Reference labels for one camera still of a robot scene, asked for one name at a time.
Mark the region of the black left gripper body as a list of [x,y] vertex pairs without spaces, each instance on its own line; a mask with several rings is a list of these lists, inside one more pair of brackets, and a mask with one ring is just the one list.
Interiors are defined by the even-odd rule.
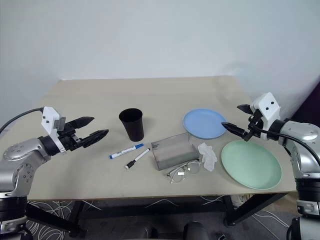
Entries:
[[74,151],[84,145],[83,139],[76,136],[76,129],[72,125],[66,124],[64,129],[57,133],[66,151]]

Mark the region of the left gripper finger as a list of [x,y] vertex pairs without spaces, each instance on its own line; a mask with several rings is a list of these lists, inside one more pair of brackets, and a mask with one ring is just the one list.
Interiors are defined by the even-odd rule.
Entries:
[[82,116],[72,121],[65,123],[65,130],[75,130],[80,129],[82,127],[87,126],[90,122],[92,122],[95,118],[92,116]]
[[97,130],[97,131],[91,133],[89,136],[82,139],[82,147],[87,148],[87,147],[99,142],[108,133],[109,133],[108,129]]

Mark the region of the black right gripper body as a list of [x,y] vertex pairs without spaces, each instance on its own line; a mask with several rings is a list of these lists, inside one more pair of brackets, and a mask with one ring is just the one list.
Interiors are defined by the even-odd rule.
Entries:
[[252,137],[261,137],[261,126],[262,126],[262,113],[260,110],[256,110],[252,116],[249,117],[248,130],[249,132],[244,133],[244,140],[247,142]]

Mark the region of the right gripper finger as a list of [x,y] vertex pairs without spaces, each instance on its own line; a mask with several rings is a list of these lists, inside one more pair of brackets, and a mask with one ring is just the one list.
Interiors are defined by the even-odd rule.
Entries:
[[237,108],[246,114],[253,114],[253,111],[249,104],[240,104],[237,106]]
[[247,134],[247,132],[244,129],[236,126],[233,123],[222,122],[221,124],[228,132],[230,132],[230,133],[232,133],[232,134],[234,134],[234,135],[236,135],[236,136],[238,136],[240,138],[244,138],[245,135]]

